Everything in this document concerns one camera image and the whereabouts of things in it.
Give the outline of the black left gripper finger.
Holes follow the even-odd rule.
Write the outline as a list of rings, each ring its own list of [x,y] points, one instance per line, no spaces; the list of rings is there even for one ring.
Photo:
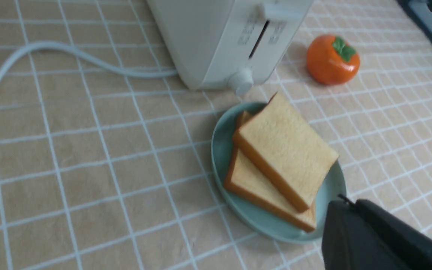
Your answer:
[[[329,202],[322,237],[326,270],[432,270],[432,239],[367,199]]]

